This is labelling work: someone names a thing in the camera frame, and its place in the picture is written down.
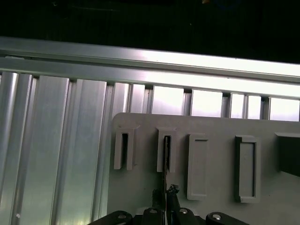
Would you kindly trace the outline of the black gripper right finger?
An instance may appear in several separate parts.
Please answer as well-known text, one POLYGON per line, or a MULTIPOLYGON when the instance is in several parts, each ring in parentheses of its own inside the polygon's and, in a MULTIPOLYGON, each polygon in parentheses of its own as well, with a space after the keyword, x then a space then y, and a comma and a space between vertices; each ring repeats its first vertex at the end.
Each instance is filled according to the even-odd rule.
POLYGON ((247 223, 221 212, 209 213, 205 219, 192 210, 180 206, 179 186, 172 184, 166 191, 166 214, 169 225, 247 225, 247 223))

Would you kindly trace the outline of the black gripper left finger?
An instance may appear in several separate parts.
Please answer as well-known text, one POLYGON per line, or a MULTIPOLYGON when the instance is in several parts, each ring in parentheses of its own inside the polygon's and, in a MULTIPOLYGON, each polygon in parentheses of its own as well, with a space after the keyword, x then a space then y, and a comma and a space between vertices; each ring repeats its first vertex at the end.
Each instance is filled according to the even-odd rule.
POLYGON ((163 225, 164 209, 162 209, 163 194, 161 190, 152 192, 152 206, 143 210, 141 214, 132 216, 122 210, 114 211, 95 220, 90 225, 163 225))

